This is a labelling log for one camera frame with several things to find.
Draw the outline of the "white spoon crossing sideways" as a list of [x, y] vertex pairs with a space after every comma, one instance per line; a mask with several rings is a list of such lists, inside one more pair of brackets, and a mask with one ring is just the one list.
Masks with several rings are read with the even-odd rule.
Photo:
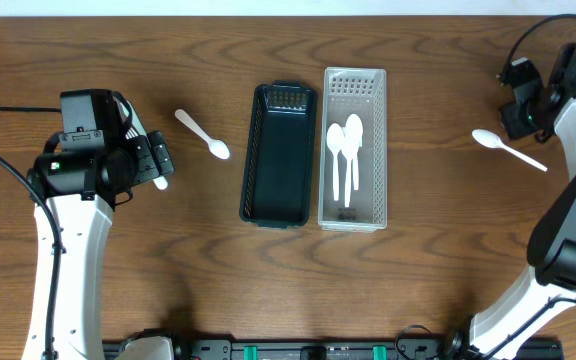
[[361, 118], [357, 114], [351, 114], [346, 121], [346, 135], [349, 140], [353, 143], [352, 158], [351, 158], [351, 174], [352, 174], [352, 184], [355, 191], [359, 190], [359, 164], [358, 164], [358, 151], [362, 147], [362, 137], [363, 137], [363, 123]]

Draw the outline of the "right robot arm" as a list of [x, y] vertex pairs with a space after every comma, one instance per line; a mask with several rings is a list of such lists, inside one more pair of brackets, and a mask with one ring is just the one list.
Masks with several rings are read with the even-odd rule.
[[527, 267], [489, 308], [446, 345], [448, 359], [513, 359], [557, 315], [576, 306], [576, 44], [559, 55], [548, 82], [522, 58], [501, 75], [513, 102], [501, 107], [511, 139], [559, 138], [569, 184], [532, 231]]

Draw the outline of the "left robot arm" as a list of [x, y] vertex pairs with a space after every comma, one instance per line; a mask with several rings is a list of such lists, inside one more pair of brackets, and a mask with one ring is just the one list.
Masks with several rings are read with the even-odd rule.
[[117, 196], [174, 170], [163, 135], [56, 133], [28, 172], [37, 269], [25, 359], [103, 359], [101, 282]]

